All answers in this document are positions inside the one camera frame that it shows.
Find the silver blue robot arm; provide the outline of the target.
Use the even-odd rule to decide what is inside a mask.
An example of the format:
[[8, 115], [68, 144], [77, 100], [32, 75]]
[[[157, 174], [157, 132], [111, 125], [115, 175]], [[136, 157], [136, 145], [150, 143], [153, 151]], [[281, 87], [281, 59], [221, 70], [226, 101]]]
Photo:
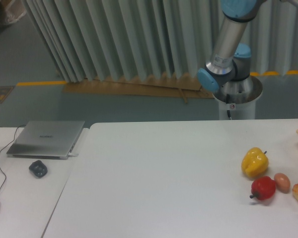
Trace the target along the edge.
[[251, 57], [248, 46], [240, 43], [247, 23], [253, 20], [263, 0], [222, 0], [224, 20], [213, 52], [205, 66], [198, 70], [197, 78], [203, 88], [216, 92], [232, 80], [243, 80], [249, 76], [237, 76], [243, 69], [233, 58], [247, 60]]

